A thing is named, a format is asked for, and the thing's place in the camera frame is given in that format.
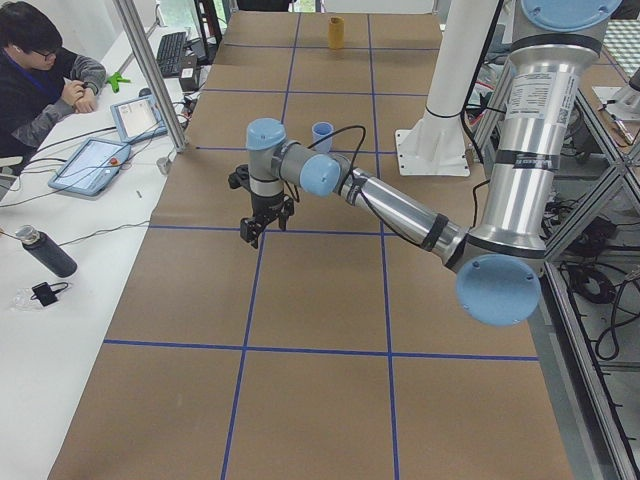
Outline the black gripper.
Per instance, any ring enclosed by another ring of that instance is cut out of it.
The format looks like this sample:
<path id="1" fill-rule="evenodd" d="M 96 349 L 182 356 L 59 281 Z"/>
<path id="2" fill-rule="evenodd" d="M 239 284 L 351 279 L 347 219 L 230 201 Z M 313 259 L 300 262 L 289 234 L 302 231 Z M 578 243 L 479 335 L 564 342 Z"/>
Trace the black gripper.
<path id="1" fill-rule="evenodd" d="M 278 221 L 281 231 L 287 230 L 289 219 L 294 215 L 294 200 L 280 192 L 273 196 L 251 194 L 252 217 L 240 220 L 240 236 L 252 248 L 257 249 L 265 225 Z"/>

